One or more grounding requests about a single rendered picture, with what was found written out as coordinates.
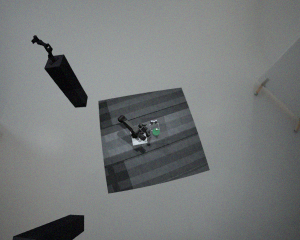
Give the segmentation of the green glass bottle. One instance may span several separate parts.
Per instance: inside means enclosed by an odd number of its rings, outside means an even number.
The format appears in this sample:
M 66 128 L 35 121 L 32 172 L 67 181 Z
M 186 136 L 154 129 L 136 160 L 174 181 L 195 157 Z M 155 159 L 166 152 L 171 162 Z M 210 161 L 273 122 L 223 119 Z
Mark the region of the green glass bottle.
M 158 137 L 160 134 L 160 130 L 158 128 L 154 128 L 153 131 L 152 131 L 152 135 L 154 137 Z

